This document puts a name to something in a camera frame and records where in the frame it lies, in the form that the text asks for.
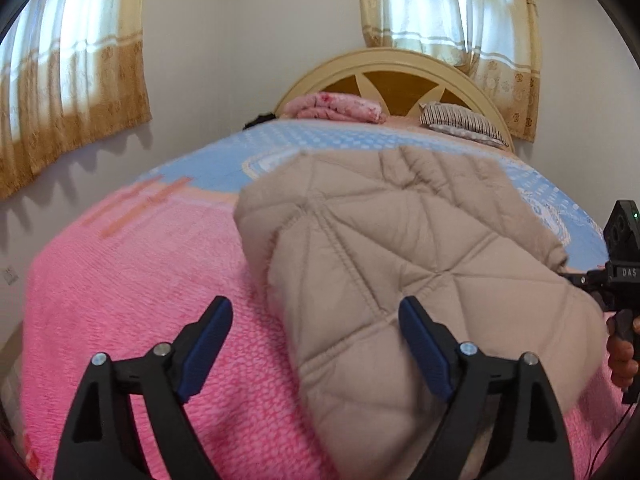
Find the person's right hand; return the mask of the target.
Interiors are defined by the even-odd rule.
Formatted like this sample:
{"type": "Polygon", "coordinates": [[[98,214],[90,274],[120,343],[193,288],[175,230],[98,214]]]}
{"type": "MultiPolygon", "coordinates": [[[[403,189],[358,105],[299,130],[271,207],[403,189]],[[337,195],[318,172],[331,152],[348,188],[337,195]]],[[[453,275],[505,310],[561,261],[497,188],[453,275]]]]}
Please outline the person's right hand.
{"type": "Polygon", "coordinates": [[[634,382],[639,370],[639,364],[634,359],[634,346],[616,335],[616,323],[612,316],[606,321],[606,327],[608,328],[606,351],[611,382],[615,387],[626,391],[634,382]]]}

